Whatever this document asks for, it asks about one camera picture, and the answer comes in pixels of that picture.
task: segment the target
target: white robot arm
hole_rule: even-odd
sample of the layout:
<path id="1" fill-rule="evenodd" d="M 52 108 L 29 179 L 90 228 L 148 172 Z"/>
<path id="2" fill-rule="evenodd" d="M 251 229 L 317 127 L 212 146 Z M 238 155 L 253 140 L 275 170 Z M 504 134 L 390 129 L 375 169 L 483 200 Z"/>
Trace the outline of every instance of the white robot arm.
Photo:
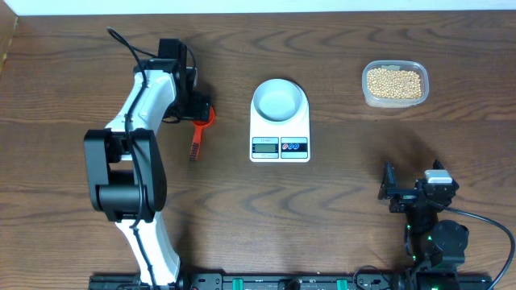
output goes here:
<path id="1" fill-rule="evenodd" d="M 139 69 L 142 65 L 145 76 Z M 147 87 L 140 92 L 144 77 Z M 141 281 L 168 285 L 177 282 L 180 260 L 160 212 L 167 186 L 156 134 L 164 118 L 208 121 L 210 99 L 193 92 L 197 69 L 186 68 L 186 46 L 178 39 L 161 39 L 158 56 L 136 66 L 134 78 L 132 91 L 117 116 L 104 130 L 88 130 L 85 135 L 89 192 L 93 207 L 115 222 L 131 244 Z M 125 127 L 127 114 L 131 116 L 130 139 Z M 128 143 L 134 148 L 139 172 L 111 170 L 112 163 L 133 160 Z M 143 199 L 137 174 L 141 175 Z M 142 222 L 135 225 L 138 218 Z"/>

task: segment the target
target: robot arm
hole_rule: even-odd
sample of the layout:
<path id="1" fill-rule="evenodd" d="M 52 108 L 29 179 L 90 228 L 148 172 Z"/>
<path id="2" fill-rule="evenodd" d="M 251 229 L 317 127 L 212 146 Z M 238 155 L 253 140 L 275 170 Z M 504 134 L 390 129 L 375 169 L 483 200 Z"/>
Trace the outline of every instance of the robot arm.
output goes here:
<path id="1" fill-rule="evenodd" d="M 173 250 L 161 210 L 166 199 L 166 178 L 156 142 L 163 118 L 208 121 L 210 99 L 193 91 L 197 71 L 186 68 L 186 46 L 178 39 L 161 39 L 158 57 L 144 60 L 147 88 L 132 111 L 131 140 L 125 134 L 125 116 L 141 90 L 143 75 L 135 67 L 135 84 L 117 116 L 103 130 L 88 130 L 85 135 L 85 158 L 89 193 L 93 207 L 106 214 L 110 222 L 125 234 L 138 261 L 141 281 L 168 285 L 177 281 L 180 260 Z M 110 164 L 131 161 L 128 142 L 133 142 L 144 186 L 144 206 L 136 173 L 113 170 Z M 142 222 L 131 226 L 137 215 Z"/>

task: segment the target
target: plastic container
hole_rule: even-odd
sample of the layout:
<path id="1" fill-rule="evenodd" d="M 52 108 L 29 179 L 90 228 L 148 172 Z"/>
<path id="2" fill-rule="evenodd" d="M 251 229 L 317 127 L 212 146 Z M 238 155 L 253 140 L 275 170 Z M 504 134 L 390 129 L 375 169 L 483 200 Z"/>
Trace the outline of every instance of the plastic container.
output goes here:
<path id="1" fill-rule="evenodd" d="M 374 68 L 386 68 L 390 70 L 404 70 L 416 72 L 421 80 L 421 97 L 417 99 L 391 99 L 385 97 L 376 97 L 368 88 L 368 71 Z M 417 62 L 407 60 L 376 60 L 368 64 L 362 73 L 362 90 L 364 91 L 365 102 L 373 107 L 380 108 L 406 108 L 416 106 L 424 102 L 430 92 L 430 84 L 428 82 L 427 70 Z"/>

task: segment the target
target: white bowl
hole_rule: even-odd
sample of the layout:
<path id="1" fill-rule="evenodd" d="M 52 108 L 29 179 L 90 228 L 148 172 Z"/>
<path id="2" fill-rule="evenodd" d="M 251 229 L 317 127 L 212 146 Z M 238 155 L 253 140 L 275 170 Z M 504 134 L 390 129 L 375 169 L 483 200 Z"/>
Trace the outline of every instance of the white bowl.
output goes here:
<path id="1" fill-rule="evenodd" d="M 302 103 L 302 95 L 296 85 L 281 79 L 261 84 L 252 99 L 256 112 L 272 122 L 284 122 L 292 118 Z"/>

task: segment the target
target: scale display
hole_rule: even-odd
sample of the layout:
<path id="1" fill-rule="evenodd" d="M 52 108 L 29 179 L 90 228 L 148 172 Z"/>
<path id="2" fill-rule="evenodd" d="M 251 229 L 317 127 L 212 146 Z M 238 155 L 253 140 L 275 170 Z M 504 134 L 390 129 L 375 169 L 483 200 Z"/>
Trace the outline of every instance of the scale display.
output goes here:
<path id="1" fill-rule="evenodd" d="M 307 159 L 306 137 L 255 137 L 252 139 L 252 158 Z"/>

